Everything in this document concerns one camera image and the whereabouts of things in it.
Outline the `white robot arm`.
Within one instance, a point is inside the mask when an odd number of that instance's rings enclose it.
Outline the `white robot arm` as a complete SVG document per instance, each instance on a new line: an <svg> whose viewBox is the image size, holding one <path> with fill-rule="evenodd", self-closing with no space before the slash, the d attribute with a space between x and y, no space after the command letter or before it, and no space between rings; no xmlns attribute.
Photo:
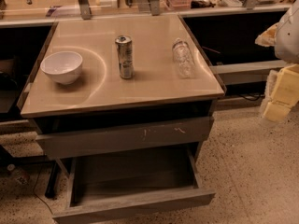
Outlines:
<svg viewBox="0 0 299 224"><path fill-rule="evenodd" d="M267 125L283 121L299 102L299 10L293 5L280 19L260 34L255 43L273 47L277 58L287 63L271 70L266 80L260 117Z"/></svg>

